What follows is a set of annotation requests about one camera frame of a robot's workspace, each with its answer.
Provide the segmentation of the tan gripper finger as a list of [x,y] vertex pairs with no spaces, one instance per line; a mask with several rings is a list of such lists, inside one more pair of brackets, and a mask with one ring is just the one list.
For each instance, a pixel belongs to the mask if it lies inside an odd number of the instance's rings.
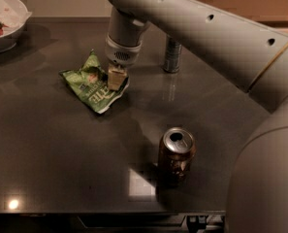
[[109,65],[108,69],[108,88],[117,91],[127,79],[127,69],[121,65]]

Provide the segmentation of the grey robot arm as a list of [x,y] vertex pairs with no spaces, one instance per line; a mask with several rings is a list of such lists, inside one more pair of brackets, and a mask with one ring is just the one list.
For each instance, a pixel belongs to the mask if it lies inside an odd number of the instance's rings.
[[196,0],[109,0],[106,55],[136,55],[158,26],[270,112],[230,179],[226,233],[288,233],[288,34]]

